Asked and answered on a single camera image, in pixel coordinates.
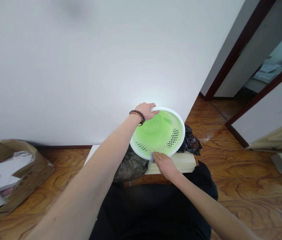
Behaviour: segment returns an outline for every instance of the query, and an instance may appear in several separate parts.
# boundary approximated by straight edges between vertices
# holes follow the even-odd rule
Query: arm
[[[136,110],[149,120],[159,113],[151,113],[154,106],[154,103],[142,103]],[[140,121],[140,116],[131,114],[108,136],[27,239],[89,239],[101,204]]]
[[[258,239],[232,213],[180,173],[171,158],[157,152],[153,157],[160,172],[183,192],[221,239]]]

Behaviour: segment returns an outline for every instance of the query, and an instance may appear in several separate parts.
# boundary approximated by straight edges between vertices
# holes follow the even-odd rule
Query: black trash bag
[[[113,182],[129,182],[142,177],[148,170],[149,160],[139,157],[129,145],[128,150],[114,175]]]
[[[202,148],[200,141],[193,135],[192,129],[189,125],[185,126],[185,136],[184,141],[177,152],[188,151],[197,156],[201,156],[200,150]]]

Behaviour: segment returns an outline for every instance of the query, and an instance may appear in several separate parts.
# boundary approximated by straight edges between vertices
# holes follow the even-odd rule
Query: baseboard
[[[237,132],[237,130],[232,127],[232,125],[225,125],[228,130],[232,133],[236,140],[241,144],[243,148],[247,148],[249,144],[244,140],[244,138]]]
[[[68,145],[68,146],[35,146],[38,150],[57,150],[57,149],[91,149],[92,145]]]
[[[203,95],[202,92],[199,92],[199,96],[204,100],[204,101],[210,101],[205,99],[205,96]],[[233,97],[213,97],[212,100],[232,100]]]
[[[199,92],[199,96],[200,96],[202,99],[205,97],[202,92]]]
[[[233,97],[213,97],[212,100],[232,100]]]

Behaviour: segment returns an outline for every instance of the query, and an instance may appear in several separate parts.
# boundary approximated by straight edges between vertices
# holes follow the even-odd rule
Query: doorway
[[[215,89],[215,82],[212,84],[208,93],[214,90],[214,95],[208,100],[231,122],[226,125],[282,82],[282,0],[273,4],[228,73],[223,75],[222,81],[216,77],[219,87]]]

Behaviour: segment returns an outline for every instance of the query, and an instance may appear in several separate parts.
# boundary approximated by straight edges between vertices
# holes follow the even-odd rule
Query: cardboard box
[[[21,180],[14,187],[8,202],[0,207],[0,218],[8,215],[20,205],[55,169],[54,165],[44,158],[35,147],[16,139],[0,142],[0,162],[12,157],[14,152],[19,151],[28,151],[33,154],[35,159],[13,174]]]

